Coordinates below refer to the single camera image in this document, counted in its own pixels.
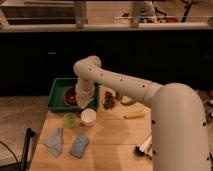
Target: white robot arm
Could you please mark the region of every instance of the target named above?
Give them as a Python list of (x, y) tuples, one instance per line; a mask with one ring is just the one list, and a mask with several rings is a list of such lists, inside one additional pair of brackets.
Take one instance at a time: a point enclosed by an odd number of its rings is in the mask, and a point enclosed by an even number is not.
[(74, 72), (80, 99), (89, 100), (97, 82), (151, 108), (154, 171), (210, 171), (205, 112), (193, 89), (103, 70), (97, 56), (77, 61)]

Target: folded cloth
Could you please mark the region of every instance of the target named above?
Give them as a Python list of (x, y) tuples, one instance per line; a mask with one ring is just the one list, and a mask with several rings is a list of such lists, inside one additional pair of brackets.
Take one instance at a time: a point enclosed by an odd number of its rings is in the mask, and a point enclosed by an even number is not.
[(77, 158), (81, 158), (88, 143), (89, 139), (86, 136), (77, 137), (69, 153)]
[(54, 157), (58, 157), (62, 152), (63, 128), (57, 128), (44, 142), (44, 145)]

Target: green basket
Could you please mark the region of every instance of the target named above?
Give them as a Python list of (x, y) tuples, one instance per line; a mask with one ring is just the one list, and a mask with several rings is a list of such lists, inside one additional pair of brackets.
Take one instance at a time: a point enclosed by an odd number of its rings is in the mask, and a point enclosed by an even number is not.
[[(56, 78), (53, 82), (50, 95), (48, 98), (48, 109), (51, 112), (80, 113), (83, 109), (78, 106), (66, 106), (64, 104), (64, 95), (70, 87), (75, 87), (77, 78)], [(95, 84), (95, 93), (93, 100), (88, 104), (87, 108), (97, 110), (99, 107), (99, 85)]]

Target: black cable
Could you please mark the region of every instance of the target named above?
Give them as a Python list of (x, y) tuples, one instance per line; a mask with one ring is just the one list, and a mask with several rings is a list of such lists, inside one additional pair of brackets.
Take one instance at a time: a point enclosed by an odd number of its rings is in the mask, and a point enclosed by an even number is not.
[(18, 162), (18, 159), (17, 159), (15, 153), (14, 153), (5, 143), (3, 143), (2, 141), (0, 141), (0, 143), (1, 143), (7, 150), (9, 150), (9, 151), (12, 153), (12, 155), (14, 156), (14, 158), (15, 158), (15, 160), (16, 160), (16, 163), (17, 163), (17, 166), (18, 166), (18, 170), (21, 171), (20, 166), (19, 166), (19, 162)]

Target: cabinet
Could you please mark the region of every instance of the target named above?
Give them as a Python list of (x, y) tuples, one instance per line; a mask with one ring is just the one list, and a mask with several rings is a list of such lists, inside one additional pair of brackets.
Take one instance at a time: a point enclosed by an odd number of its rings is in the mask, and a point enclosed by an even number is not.
[(103, 68), (162, 84), (213, 87), (212, 30), (0, 34), (0, 94), (49, 94), (56, 77), (75, 77), (89, 55)]

